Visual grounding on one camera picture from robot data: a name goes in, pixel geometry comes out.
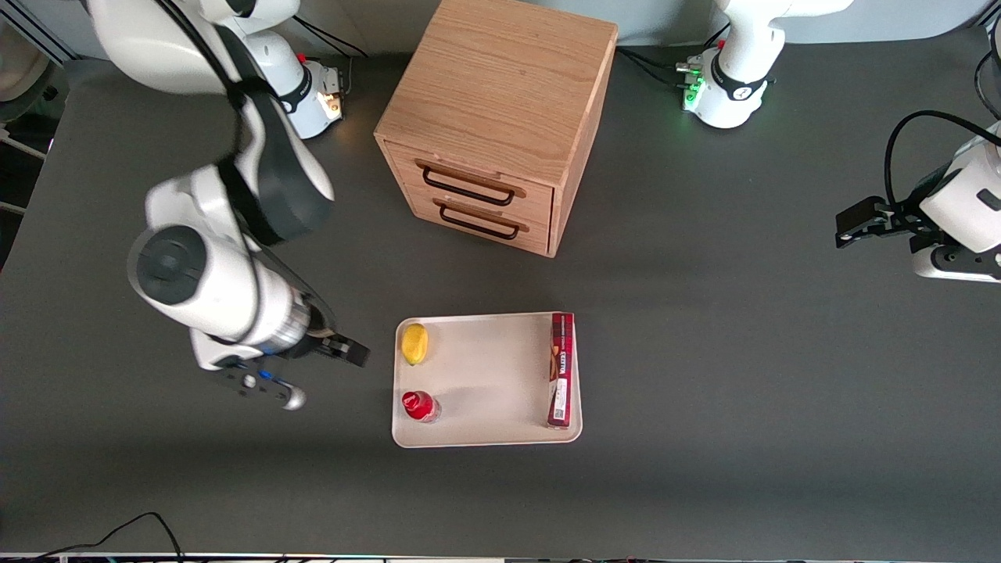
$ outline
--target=dark gray table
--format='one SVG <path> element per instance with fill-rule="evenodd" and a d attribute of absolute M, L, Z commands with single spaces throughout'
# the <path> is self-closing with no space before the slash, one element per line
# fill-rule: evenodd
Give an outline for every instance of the dark gray table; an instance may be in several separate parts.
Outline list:
<path fill-rule="evenodd" d="M 989 123 L 970 80 L 986 45 L 790 46 L 735 131 L 617 59 L 556 259 L 410 215 L 371 137 L 405 59 L 358 61 L 347 119 L 308 143 L 333 215 L 278 251 L 372 357 L 294 364 L 294 414 L 203 381 L 185 330 L 126 282 L 146 189 L 221 154 L 230 112 L 83 82 L 0 275 L 0 548 L 158 510 L 191 552 L 1001 559 L 1001 289 L 916 276 L 904 237 L 833 240 L 835 213 L 882 189 L 903 115 Z M 914 124 L 901 191 L 968 136 Z M 580 440 L 393 444 L 399 321 L 547 310 L 579 316 Z M 106 547 L 169 550 L 151 522 Z"/>

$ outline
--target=barcode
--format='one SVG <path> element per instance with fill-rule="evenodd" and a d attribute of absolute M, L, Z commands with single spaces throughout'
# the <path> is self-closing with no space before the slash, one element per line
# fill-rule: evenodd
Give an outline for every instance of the barcode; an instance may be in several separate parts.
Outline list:
<path fill-rule="evenodd" d="M 567 380 L 557 380 L 557 392 L 553 396 L 553 418 L 558 421 L 567 418 Z"/>

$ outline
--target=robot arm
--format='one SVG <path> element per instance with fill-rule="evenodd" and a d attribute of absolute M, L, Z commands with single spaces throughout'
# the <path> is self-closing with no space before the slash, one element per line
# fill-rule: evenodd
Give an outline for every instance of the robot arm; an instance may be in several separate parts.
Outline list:
<path fill-rule="evenodd" d="M 964 119 L 938 111 L 912 113 L 943 117 L 974 130 Z M 1001 154 L 996 136 L 1001 121 L 964 144 L 952 160 L 923 178 L 903 201 L 870 196 L 838 213 L 839 248 L 871 236 L 910 233 L 915 272 L 925 277 L 1001 283 Z"/>
<path fill-rule="evenodd" d="M 714 127 L 743 124 L 761 107 L 766 76 L 786 44 L 786 32 L 773 20 L 840 12 L 853 1 L 716 0 L 730 18 L 730 34 L 725 48 L 711 47 L 677 65 L 690 85 L 682 107 Z"/>
<path fill-rule="evenodd" d="M 189 328 L 195 359 L 213 380 L 244 397 L 272 397 L 297 409 L 304 394 L 274 373 L 275 359 L 317 353 L 362 365 L 368 352 L 333 331 L 325 303 L 267 248 L 323 222 L 333 199 L 329 179 L 239 36 L 190 6 L 155 1 L 168 20 L 158 20 L 163 33 L 149 41 L 177 41 L 170 52 L 197 53 L 200 59 L 185 60 L 198 64 L 181 72 L 188 88 L 224 92 L 249 136 L 244 145 L 238 135 L 233 151 L 219 161 L 149 191 L 149 228 L 133 244 L 129 279 L 154 309 Z M 92 5 L 95 24 L 107 8 L 98 5 Z M 108 52 L 118 64 L 120 53 Z M 171 82 L 156 62 L 136 66 L 131 54 L 124 61 L 130 74 L 151 84 Z"/>
<path fill-rule="evenodd" d="M 213 69 L 181 28 L 173 11 L 216 53 L 238 80 L 227 51 L 249 53 L 300 138 L 322 132 L 341 118 L 340 78 L 335 68 L 300 62 L 288 42 L 268 28 L 292 17 L 298 0 L 90 0 L 94 31 L 111 60 L 125 74 L 164 92 L 225 93 Z M 223 46 L 232 38 L 243 44 Z"/>

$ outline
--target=lemon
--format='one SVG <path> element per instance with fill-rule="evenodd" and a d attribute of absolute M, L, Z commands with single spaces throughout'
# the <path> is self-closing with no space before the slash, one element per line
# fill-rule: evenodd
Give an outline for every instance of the lemon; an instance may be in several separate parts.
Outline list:
<path fill-rule="evenodd" d="M 403 358 L 410 366 L 423 362 L 427 356 L 427 329 L 417 323 L 407 327 L 403 331 L 403 338 L 399 341 L 399 351 L 403 353 Z"/>

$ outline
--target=red bottle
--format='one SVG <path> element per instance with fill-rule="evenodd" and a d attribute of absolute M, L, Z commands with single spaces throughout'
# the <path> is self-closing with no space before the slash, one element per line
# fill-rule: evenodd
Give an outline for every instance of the red bottle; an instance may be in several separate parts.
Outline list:
<path fill-rule="evenodd" d="M 407 391 L 402 403 L 406 414 L 417 422 L 432 423 L 441 415 L 441 406 L 423 391 Z"/>

